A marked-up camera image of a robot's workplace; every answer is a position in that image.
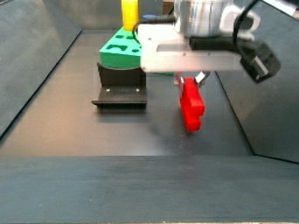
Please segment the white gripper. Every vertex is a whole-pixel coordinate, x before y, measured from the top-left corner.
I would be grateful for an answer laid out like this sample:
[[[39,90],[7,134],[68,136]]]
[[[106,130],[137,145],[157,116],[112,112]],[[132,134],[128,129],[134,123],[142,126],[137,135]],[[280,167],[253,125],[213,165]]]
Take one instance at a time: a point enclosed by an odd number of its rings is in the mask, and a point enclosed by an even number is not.
[[[140,67],[146,73],[173,73],[173,85],[182,84],[182,72],[198,72],[194,82],[200,88],[209,72],[241,69],[240,57],[228,51],[193,51],[188,40],[170,24],[140,24],[137,39],[141,44]]]

